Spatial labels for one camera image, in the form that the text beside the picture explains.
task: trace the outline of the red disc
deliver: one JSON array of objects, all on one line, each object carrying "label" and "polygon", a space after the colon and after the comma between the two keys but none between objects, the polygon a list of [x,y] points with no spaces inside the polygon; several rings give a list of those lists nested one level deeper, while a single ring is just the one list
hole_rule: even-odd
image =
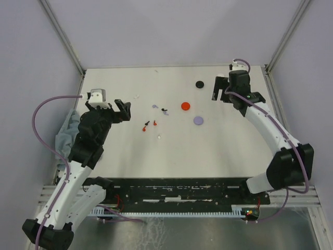
[{"label": "red disc", "polygon": [[182,109],[183,110],[189,110],[190,106],[191,105],[189,103],[187,103],[187,102],[182,103]]}]

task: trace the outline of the gray wall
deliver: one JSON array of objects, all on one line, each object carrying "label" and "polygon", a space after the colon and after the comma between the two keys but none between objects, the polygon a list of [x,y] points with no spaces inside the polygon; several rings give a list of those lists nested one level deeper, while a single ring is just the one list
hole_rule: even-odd
[{"label": "gray wall", "polygon": [[312,182],[333,230],[333,9],[313,1],[273,77],[291,132],[315,149]]},{"label": "gray wall", "polygon": [[268,63],[300,0],[49,0],[84,68]]},{"label": "gray wall", "polygon": [[[3,0],[0,8],[0,245],[23,249],[21,230],[33,218],[54,156],[35,138],[31,116],[43,100],[76,94],[79,75],[37,0]],[[54,101],[37,116],[47,143],[73,101]]]}]

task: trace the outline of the purple disc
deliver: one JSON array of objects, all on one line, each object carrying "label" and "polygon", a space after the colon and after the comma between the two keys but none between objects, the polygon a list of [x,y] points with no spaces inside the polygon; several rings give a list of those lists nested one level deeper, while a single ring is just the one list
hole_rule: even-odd
[{"label": "purple disc", "polygon": [[203,118],[201,116],[196,116],[193,119],[193,122],[195,125],[202,125],[203,124]]}]

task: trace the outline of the blue cloth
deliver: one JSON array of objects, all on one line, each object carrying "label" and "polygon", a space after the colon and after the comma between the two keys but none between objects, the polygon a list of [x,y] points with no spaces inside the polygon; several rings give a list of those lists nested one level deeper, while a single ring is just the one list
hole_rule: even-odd
[{"label": "blue cloth", "polygon": [[[56,151],[65,159],[68,159],[75,137],[79,132],[79,123],[80,115],[76,110],[71,109],[59,130],[59,133],[56,135]],[[58,156],[56,156],[56,163],[59,170],[65,169],[65,164]]]}]

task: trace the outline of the white tabletop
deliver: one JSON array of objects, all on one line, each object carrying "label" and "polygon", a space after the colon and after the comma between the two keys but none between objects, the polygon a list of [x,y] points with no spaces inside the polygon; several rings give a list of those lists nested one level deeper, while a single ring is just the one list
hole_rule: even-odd
[{"label": "white tabletop", "polygon": [[[272,153],[259,132],[232,104],[211,100],[215,76],[228,72],[228,67],[89,69],[82,92],[105,89],[115,111],[114,99],[132,103],[131,120],[112,125],[91,177],[250,177],[264,172]],[[252,91],[272,108],[261,68],[253,66],[250,77]],[[196,88],[198,80],[203,89]],[[182,102],[189,102],[190,110],[183,111]],[[80,115],[87,111],[84,103],[78,103]],[[204,119],[201,126],[194,124],[196,116]]]}]

